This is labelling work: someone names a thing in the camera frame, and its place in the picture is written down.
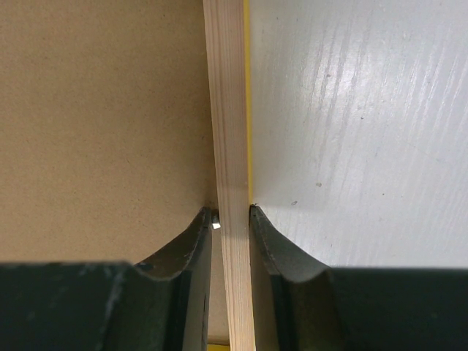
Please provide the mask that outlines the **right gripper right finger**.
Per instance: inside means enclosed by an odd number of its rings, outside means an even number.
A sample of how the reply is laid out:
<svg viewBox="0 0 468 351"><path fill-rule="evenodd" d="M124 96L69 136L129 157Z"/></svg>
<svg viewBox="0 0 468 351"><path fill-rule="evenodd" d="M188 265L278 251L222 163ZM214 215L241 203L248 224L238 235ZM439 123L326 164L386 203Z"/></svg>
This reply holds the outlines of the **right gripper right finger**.
<svg viewBox="0 0 468 351"><path fill-rule="evenodd" d="M258 350L465 350L467 271L332 268L250 208Z"/></svg>

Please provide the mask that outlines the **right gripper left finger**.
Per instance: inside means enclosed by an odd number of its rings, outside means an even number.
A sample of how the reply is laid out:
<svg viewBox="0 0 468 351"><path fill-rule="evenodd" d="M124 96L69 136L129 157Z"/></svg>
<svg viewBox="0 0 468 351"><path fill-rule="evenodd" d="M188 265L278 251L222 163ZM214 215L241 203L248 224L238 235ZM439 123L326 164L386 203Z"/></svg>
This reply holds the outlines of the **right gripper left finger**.
<svg viewBox="0 0 468 351"><path fill-rule="evenodd" d="M3 263L3 350L205 350L211 210L138 264Z"/></svg>

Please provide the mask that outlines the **brown backing board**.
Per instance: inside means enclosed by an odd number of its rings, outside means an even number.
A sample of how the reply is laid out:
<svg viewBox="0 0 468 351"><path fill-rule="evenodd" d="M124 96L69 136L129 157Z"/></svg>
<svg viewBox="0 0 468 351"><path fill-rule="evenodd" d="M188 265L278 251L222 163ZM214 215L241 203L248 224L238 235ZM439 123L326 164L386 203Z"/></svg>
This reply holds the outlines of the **brown backing board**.
<svg viewBox="0 0 468 351"><path fill-rule="evenodd" d="M2 262L139 262L215 183L201 1L1 3Z"/></svg>

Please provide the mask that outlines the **yellow wooden picture frame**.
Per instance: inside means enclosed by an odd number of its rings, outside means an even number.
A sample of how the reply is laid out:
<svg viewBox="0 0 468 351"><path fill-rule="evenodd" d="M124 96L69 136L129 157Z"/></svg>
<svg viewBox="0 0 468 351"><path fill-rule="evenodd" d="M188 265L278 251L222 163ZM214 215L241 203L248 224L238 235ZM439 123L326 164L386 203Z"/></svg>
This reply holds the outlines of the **yellow wooden picture frame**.
<svg viewBox="0 0 468 351"><path fill-rule="evenodd" d="M244 2L203 9L230 348L254 350Z"/></svg>

